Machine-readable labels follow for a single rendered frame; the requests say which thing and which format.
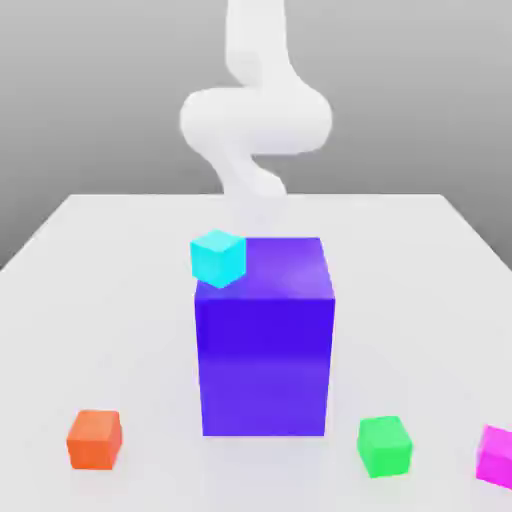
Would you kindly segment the large purple box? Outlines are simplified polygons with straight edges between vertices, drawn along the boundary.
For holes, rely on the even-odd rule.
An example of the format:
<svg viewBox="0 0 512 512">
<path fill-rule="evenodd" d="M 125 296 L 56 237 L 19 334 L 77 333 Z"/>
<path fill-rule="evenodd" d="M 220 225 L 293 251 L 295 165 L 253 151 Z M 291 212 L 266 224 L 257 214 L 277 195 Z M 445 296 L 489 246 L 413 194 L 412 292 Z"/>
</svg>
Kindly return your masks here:
<svg viewBox="0 0 512 512">
<path fill-rule="evenodd" d="M 335 293 L 317 237 L 250 238 L 246 274 L 194 296 L 202 431 L 325 432 Z"/>
</svg>

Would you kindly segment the small green cube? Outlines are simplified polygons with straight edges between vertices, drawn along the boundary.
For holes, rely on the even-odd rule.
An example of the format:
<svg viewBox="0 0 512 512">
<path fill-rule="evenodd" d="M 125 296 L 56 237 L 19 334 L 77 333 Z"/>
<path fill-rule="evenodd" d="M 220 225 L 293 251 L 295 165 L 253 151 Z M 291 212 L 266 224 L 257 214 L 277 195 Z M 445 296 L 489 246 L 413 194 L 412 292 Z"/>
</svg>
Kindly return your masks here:
<svg viewBox="0 0 512 512">
<path fill-rule="evenodd" d="M 370 478 L 409 472 L 413 442 L 398 416 L 363 418 L 359 423 L 357 450 Z"/>
</svg>

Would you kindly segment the small orange cube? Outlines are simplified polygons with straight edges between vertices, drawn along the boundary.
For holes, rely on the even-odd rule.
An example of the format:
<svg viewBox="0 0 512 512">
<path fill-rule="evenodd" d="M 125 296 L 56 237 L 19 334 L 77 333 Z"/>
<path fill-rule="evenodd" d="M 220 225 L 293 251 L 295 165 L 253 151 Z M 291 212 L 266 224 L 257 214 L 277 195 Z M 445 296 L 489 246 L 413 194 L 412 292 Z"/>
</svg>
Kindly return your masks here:
<svg viewBox="0 0 512 512">
<path fill-rule="evenodd" d="M 123 442 L 120 414 L 113 410 L 81 410 L 67 435 L 73 469 L 112 470 Z"/>
</svg>

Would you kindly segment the small cyan cube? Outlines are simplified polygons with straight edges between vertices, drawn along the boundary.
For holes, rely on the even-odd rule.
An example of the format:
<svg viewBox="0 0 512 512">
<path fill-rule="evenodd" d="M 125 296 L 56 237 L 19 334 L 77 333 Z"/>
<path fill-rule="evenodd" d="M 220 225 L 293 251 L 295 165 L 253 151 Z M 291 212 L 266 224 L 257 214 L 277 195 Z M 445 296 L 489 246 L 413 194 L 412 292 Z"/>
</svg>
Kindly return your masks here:
<svg viewBox="0 0 512 512">
<path fill-rule="evenodd" d="M 212 230 L 190 242 L 192 275 L 218 289 L 246 274 L 246 239 Z"/>
</svg>

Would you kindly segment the small magenta cube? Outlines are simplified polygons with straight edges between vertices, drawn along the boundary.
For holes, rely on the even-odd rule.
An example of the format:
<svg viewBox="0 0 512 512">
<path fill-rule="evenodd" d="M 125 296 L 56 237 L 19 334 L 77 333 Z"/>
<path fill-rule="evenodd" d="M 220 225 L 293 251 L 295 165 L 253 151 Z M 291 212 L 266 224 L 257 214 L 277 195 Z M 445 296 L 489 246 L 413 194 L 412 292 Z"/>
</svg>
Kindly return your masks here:
<svg viewBox="0 0 512 512">
<path fill-rule="evenodd" d="M 486 425 L 477 450 L 477 479 L 512 490 L 512 431 Z"/>
</svg>

